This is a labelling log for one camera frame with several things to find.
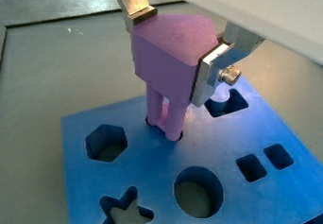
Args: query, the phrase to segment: metal bracket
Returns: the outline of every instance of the metal bracket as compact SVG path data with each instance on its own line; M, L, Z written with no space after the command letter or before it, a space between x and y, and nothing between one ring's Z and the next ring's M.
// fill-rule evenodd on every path
M246 58L265 40L254 32L227 23L219 45L199 60L191 96L194 105L201 107L205 104L223 82L231 86L237 83L242 72L233 64Z
M150 17L158 14L158 9L150 5L148 0L118 0L122 10L126 14L127 31L144 22Z

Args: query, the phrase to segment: rectangular hole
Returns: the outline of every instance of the rectangular hole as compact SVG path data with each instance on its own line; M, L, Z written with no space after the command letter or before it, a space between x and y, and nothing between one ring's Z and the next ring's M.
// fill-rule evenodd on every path
M239 158L237 163L247 181L254 182L267 175L266 169L254 154Z
M294 160L290 157L282 145L273 145L266 148L266 156L269 157L277 169L282 170L294 165Z

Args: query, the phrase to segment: screw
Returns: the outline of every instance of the screw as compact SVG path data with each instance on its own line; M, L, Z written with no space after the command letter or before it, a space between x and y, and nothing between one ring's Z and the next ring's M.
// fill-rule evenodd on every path
M241 75L242 71L231 65L219 72L219 81L233 86L238 82Z

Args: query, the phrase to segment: star-shaped hole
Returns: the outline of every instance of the star-shaped hole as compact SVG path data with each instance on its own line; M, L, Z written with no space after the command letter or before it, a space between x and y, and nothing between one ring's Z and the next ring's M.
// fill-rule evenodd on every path
M127 189L120 199L103 197L100 205L106 213L104 224L144 224L152 221L154 212L136 204L138 190L134 186Z

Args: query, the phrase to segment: hexagonal hole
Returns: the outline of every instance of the hexagonal hole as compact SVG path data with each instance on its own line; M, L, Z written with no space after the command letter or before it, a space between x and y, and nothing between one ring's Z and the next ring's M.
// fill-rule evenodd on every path
M112 162L127 149L127 135L122 127L100 125L86 137L87 157Z

